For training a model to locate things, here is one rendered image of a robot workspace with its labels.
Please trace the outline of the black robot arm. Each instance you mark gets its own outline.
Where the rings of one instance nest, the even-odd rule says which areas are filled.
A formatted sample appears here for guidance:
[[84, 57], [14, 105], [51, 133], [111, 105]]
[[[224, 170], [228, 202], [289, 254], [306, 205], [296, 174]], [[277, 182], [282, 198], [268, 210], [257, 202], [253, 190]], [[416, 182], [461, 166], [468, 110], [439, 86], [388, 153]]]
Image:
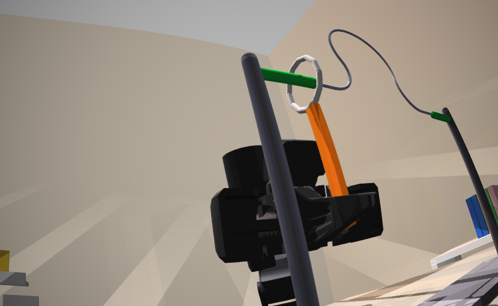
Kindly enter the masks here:
[[[324, 185], [316, 185], [318, 176], [324, 175], [324, 165], [316, 141], [282, 139], [293, 186], [311, 186], [326, 197]], [[223, 165], [229, 188], [255, 188], [259, 197], [254, 200], [256, 216], [258, 206], [274, 206], [271, 182], [261, 145], [247, 146], [228, 152]], [[257, 282], [262, 306], [295, 299], [290, 269], [285, 254], [247, 262], [251, 272], [259, 272]]]

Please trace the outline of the silver loop with orange handle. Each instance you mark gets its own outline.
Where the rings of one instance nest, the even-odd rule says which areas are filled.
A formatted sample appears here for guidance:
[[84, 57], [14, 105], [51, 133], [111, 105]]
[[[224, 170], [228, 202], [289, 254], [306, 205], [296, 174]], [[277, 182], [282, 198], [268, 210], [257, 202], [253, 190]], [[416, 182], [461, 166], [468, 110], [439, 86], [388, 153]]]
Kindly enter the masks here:
[[307, 113], [308, 115], [310, 124], [314, 132], [314, 137], [320, 151], [320, 156], [324, 165], [324, 170], [326, 172], [326, 177], [328, 179], [332, 197], [349, 195], [328, 125], [324, 118], [324, 114], [321, 110], [320, 104], [318, 104], [323, 87], [322, 70], [316, 59], [312, 58], [309, 55], [304, 55], [295, 60], [295, 62], [290, 67], [289, 73], [294, 73], [299, 64], [304, 61], [312, 63], [316, 71], [317, 87], [315, 89], [313, 100], [307, 105], [307, 107], [299, 107], [295, 103], [294, 97], [292, 95], [292, 85], [287, 84], [286, 94], [288, 101], [290, 103], [290, 106], [296, 112], [300, 114]]

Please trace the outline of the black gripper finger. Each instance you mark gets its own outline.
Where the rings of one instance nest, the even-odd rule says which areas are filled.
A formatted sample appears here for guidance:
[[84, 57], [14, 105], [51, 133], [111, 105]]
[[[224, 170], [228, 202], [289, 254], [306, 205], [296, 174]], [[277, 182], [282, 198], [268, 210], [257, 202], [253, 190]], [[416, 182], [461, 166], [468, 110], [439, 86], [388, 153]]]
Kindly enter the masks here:
[[[329, 185], [326, 185], [326, 193], [327, 193], [327, 197], [332, 196]], [[355, 240], [356, 232], [361, 227], [361, 225], [364, 223], [364, 221], [367, 220], [369, 215], [371, 215], [371, 213], [375, 210], [375, 208], [378, 205], [378, 200], [377, 200], [378, 198], [377, 198], [376, 192], [370, 192], [370, 195], [371, 195], [371, 201], [372, 201], [371, 207], [364, 214], [362, 214], [362, 216], [360, 216], [356, 220], [355, 225], [351, 226], [348, 229], [344, 229], [336, 237], [334, 237], [332, 239], [332, 246], [346, 244], [346, 243], [349, 243], [349, 242], [352, 242], [353, 240]]]
[[294, 186], [308, 251], [320, 249], [372, 205], [370, 193], [322, 197], [311, 186]]

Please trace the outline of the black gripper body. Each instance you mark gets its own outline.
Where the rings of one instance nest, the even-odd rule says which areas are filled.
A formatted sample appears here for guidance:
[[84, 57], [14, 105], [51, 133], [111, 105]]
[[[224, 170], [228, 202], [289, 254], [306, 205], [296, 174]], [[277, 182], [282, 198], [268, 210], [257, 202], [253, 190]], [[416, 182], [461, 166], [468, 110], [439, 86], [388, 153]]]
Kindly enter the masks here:
[[[364, 183], [351, 185], [349, 189], [351, 194], [376, 192], [378, 198], [377, 207], [352, 242], [381, 236], [383, 220], [377, 185]], [[255, 188], [224, 188], [212, 198], [215, 250], [224, 263], [249, 262], [286, 253], [275, 201], [274, 206], [258, 206], [256, 216], [254, 200], [258, 197]]]

